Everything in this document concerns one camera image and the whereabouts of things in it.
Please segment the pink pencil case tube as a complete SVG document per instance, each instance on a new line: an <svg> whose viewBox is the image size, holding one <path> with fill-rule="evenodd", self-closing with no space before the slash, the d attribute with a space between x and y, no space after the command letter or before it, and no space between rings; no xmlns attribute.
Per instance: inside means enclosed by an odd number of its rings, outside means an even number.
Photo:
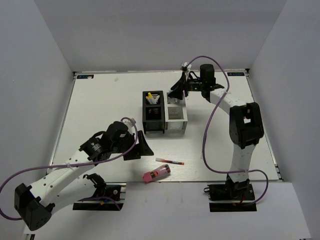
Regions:
<svg viewBox="0 0 320 240"><path fill-rule="evenodd" d="M169 165L163 164L152 171L148 171L148 172L144 173L142 176L142 180L145 183L150 183L150 182L156 181L158 179L162 179L162 178L168 176L170 173L171 173L171 169L170 169Z"/></svg>

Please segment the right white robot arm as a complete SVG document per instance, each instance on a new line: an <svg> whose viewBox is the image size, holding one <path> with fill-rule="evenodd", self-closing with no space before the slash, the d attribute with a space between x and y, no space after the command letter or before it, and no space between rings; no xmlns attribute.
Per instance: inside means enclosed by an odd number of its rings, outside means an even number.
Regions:
<svg viewBox="0 0 320 240"><path fill-rule="evenodd" d="M184 62L180 67L180 79L171 87L170 98L181 100L189 92L200 92L215 109L229 116L229 137L233 143L230 169L224 171L226 182L222 192L236 200L249 191L250 164L253 151L264 136L260 107L256 102L245 102L233 96L228 87L217 83L212 64L202 64L200 75L192 77L191 64Z"/></svg>

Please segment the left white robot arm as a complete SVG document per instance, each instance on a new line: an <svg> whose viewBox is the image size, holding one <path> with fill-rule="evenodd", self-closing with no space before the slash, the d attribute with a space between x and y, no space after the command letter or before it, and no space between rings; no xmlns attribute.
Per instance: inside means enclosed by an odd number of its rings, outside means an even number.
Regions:
<svg viewBox="0 0 320 240"><path fill-rule="evenodd" d="M65 167L55 166L40 180L15 188L14 208L28 229L40 229L55 212L78 201L113 203L118 208L121 187L108 185L97 173L88 174L99 162L109 162L112 154L128 161L153 156L154 152L134 119L113 122L84 142Z"/></svg>

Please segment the red pen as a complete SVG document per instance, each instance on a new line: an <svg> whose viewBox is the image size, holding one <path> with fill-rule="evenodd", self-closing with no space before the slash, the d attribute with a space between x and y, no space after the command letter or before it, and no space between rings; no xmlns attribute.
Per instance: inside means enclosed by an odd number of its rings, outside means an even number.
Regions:
<svg viewBox="0 0 320 240"><path fill-rule="evenodd" d="M185 163L181 161L167 160L163 158L156 158L155 161L160 163L174 164L174 165L182 165L182 166L185 165Z"/></svg>

